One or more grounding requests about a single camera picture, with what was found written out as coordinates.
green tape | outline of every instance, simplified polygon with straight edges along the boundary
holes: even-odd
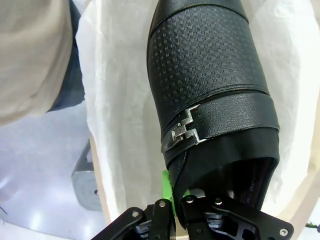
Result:
[[[186,193],[184,194],[184,197],[188,195],[190,195],[189,190],[186,191]],[[169,172],[167,170],[164,170],[162,172],[162,198],[168,199],[172,203],[173,214],[176,217],[177,215],[176,215],[175,201],[174,201],[174,196],[172,194],[172,186],[170,183]]]

